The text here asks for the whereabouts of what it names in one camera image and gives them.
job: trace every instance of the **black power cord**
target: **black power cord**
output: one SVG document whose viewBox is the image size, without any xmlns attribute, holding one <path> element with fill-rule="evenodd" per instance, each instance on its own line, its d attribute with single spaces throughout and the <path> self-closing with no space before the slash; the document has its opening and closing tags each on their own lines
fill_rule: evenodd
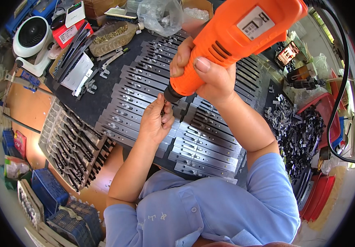
<svg viewBox="0 0 355 247">
<path fill-rule="evenodd" d="M 342 99 L 343 93 L 344 93 L 345 88 L 346 88 L 346 84 L 348 82 L 348 75 L 349 75 L 349 70 L 350 70 L 350 61 L 349 61 L 350 57 L 349 57 L 349 48 L 348 48 L 348 42 L 346 40 L 346 35 L 345 35 L 345 32 L 343 30 L 343 27 L 342 27 L 338 17 L 335 15 L 335 13 L 332 11 L 332 9 L 330 7 L 328 7 L 328 5 L 324 1 L 322 1 L 322 0 L 317 0 L 317 1 L 316 0 L 304 0 L 304 2 L 309 7 L 319 7 L 319 8 L 322 8 L 322 9 L 326 10 L 331 15 L 331 17 L 335 20 L 336 25 L 338 26 L 340 35 L 342 37 L 343 50 L 344 50 L 344 53 L 345 53 L 345 57 L 344 57 L 345 70 L 343 72 L 343 78 L 342 78 L 342 82 L 341 82 L 341 85 L 340 85 L 340 88 L 339 88 L 338 96 L 336 97 L 335 105 L 334 105 L 334 108 L 332 109 L 331 116 L 330 116 L 330 119 L 329 119 L 329 122 L 328 122 L 328 125 L 327 125 L 327 143 L 328 143 L 328 148 L 331 150 L 331 152 L 336 157 L 338 157 L 342 161 L 350 162 L 350 163 L 354 163 L 355 164 L 355 160 L 340 156 L 332 148 L 331 140 L 330 140 L 330 136 L 329 136 L 330 130 L 331 130 L 331 125 L 332 125 L 332 123 L 334 121 L 334 118 L 335 118 L 335 115 L 336 115 L 336 111 L 338 110 L 339 103 L 340 103 L 340 101 Z"/>
</svg>

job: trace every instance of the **orange electric screwdriver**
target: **orange electric screwdriver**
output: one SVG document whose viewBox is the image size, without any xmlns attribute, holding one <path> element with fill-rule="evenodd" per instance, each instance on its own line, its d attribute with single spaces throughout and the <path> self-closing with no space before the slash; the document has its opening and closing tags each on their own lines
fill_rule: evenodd
<svg viewBox="0 0 355 247">
<path fill-rule="evenodd" d="M 286 31 L 308 14 L 303 0 L 227 0 L 194 39 L 184 74 L 170 78 L 165 99 L 176 102 L 190 96 L 204 82 L 193 67 L 196 57 L 206 57 L 225 68 L 251 54 L 286 40 Z"/>
</svg>

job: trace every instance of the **hand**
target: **hand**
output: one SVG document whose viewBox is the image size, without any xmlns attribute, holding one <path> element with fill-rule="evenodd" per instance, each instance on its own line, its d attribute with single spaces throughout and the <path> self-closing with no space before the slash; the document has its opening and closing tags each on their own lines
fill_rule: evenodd
<svg viewBox="0 0 355 247">
<path fill-rule="evenodd" d="M 184 67 L 188 64 L 191 50 L 195 47 L 192 37 L 186 38 L 177 48 L 177 54 L 170 63 L 171 77 L 179 77 L 184 73 Z M 205 57 L 197 57 L 194 60 L 194 69 L 205 82 L 197 89 L 197 94 L 208 100 L 212 105 L 228 103 L 234 98 L 235 64 L 227 69 L 210 62 Z"/>
<path fill-rule="evenodd" d="M 175 117 L 173 116 L 171 103 L 164 102 L 164 95 L 158 94 L 158 98 L 147 106 L 140 121 L 138 139 L 152 141 L 158 146 L 168 135 Z M 162 109 L 164 109 L 164 116 L 161 117 Z"/>
</svg>

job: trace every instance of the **fan grille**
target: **fan grille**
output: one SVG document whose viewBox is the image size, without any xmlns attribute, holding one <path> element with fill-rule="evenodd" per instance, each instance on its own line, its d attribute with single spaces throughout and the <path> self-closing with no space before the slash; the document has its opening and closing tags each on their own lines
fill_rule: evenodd
<svg viewBox="0 0 355 247">
<path fill-rule="evenodd" d="M 33 47 L 42 41 L 46 31 L 47 24 L 42 18 L 32 18 L 21 27 L 18 42 L 23 47 Z"/>
</svg>

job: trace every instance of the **desk fan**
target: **desk fan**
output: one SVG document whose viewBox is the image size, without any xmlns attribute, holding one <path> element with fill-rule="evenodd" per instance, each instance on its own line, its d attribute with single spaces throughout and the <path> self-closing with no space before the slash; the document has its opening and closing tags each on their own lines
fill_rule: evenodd
<svg viewBox="0 0 355 247">
<path fill-rule="evenodd" d="M 51 59 L 48 50 L 53 44 L 53 35 L 45 18 L 33 16 L 24 21 L 13 38 L 13 51 L 18 56 L 16 63 L 35 76 L 42 76 Z M 35 63 L 28 62 L 36 55 Z"/>
</svg>

